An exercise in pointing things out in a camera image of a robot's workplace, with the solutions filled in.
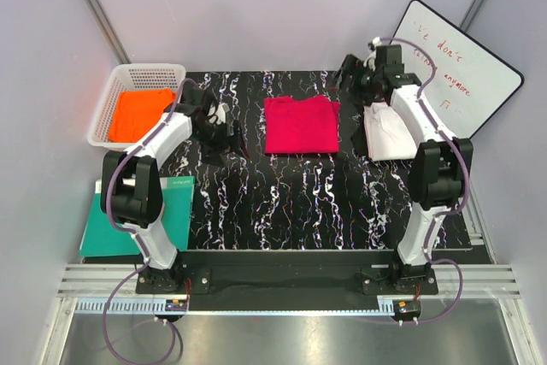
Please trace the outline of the crimson red t shirt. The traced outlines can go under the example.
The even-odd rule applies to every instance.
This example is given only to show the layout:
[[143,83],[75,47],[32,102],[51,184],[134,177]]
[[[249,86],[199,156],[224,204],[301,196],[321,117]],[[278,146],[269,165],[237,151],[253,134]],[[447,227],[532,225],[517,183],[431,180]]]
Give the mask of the crimson red t shirt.
[[340,103],[325,96],[305,100],[266,98],[265,152],[269,155],[337,153],[339,110]]

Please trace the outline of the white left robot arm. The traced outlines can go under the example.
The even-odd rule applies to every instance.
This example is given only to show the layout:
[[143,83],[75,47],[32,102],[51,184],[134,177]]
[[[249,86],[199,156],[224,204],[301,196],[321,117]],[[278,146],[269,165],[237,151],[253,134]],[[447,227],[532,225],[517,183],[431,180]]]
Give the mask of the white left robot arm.
[[212,91],[180,90],[159,121],[138,142],[103,158],[101,210],[109,224],[137,245],[144,266],[156,270],[154,281],[167,293],[177,292],[185,273],[174,263],[179,252],[162,224],[164,200],[160,168],[186,140],[198,143],[201,162],[224,165],[223,156],[247,158],[239,121]]

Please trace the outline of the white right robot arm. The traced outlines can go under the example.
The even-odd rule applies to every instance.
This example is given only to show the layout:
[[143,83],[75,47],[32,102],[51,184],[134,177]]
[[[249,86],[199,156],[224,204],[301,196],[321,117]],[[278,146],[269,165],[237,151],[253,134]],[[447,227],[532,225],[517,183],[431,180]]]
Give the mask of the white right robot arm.
[[429,81],[406,71],[404,44],[378,38],[370,43],[368,58],[344,57],[333,80],[350,93],[355,105],[385,102],[400,116],[417,146],[409,172],[412,209],[403,239],[383,281],[398,293],[425,286],[432,278],[432,249],[448,215],[465,207],[470,189],[473,143],[458,138],[438,117],[426,98]]

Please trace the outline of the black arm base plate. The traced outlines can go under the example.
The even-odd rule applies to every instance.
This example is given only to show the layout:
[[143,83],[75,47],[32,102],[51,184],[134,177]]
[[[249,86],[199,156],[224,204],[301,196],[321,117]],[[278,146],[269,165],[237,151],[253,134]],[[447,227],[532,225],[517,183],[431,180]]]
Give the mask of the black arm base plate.
[[404,267],[397,253],[373,250],[206,251],[179,253],[167,271],[147,268],[138,276],[138,294],[196,295],[235,290],[335,289],[366,295],[436,295],[428,263]]

